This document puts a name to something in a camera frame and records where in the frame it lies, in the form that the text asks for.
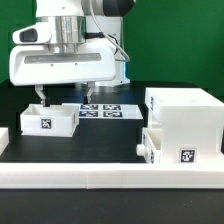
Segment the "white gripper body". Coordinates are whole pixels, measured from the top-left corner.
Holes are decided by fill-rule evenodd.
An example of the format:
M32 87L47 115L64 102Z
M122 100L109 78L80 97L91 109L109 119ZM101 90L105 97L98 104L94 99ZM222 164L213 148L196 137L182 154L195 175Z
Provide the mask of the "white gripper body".
M110 81L116 74L114 52L107 41L88 41L68 54L51 54L46 45L17 46L10 54L10 81L15 86Z

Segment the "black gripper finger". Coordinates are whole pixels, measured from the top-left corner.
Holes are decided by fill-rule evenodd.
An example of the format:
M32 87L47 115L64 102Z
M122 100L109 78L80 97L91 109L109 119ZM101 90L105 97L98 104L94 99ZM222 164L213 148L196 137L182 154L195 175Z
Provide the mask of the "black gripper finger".
M86 94L84 95L84 104L90 104L91 102L91 95L94 91L95 88L95 82L88 82L87 83L87 91Z
M49 107L50 101L49 98L44 94L43 86L42 85L36 85L35 86L35 92L40 98L40 102L43 107Z

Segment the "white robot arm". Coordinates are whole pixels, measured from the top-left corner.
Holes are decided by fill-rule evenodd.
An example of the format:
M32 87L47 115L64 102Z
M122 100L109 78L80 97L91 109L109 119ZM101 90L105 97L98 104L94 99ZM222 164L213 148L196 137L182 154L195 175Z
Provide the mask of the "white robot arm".
M9 58L10 81L33 85L44 106L49 84L85 83L84 102L96 86L126 84L123 17L136 0L36 0L36 23L17 30Z

